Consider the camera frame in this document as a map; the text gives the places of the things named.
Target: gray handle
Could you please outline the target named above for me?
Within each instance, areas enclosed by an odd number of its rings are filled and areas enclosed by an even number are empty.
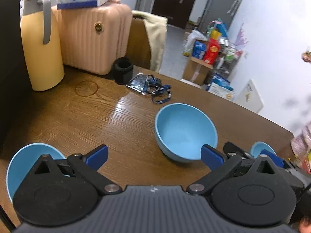
[[[51,1],[38,0],[38,3],[42,4],[43,7],[43,44],[46,45],[51,38]]]

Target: black cylinder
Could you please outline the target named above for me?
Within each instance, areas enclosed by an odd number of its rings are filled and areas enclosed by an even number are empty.
[[[133,64],[126,57],[118,58],[114,62],[114,81],[125,85],[133,77]]]

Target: metal screw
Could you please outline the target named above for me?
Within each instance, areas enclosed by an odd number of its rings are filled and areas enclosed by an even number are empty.
[[[195,183],[195,184],[191,184],[189,186],[189,189],[193,192],[201,192],[204,190],[204,186],[202,184],[199,184],[199,183]]]
[[[106,192],[114,193],[116,191],[119,191],[120,187],[116,184],[109,184],[109,185],[106,185],[104,189]]]

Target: pink suitcase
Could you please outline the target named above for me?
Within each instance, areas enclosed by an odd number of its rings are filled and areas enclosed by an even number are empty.
[[[104,75],[125,56],[133,17],[127,5],[108,1],[97,8],[52,11],[64,64]]]

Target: small blue bowl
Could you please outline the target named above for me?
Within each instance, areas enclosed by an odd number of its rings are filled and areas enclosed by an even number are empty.
[[[20,149],[7,168],[7,194],[11,202],[19,185],[42,154],[50,154],[53,159],[65,159],[60,151],[45,143],[32,143]]]
[[[254,158],[257,158],[263,150],[267,150],[268,152],[271,152],[276,155],[275,151],[268,144],[264,142],[254,143],[251,148],[250,153]]]
[[[213,122],[201,110],[183,103],[169,104],[155,116],[155,139],[169,158],[188,163],[201,160],[201,147],[217,147]]]

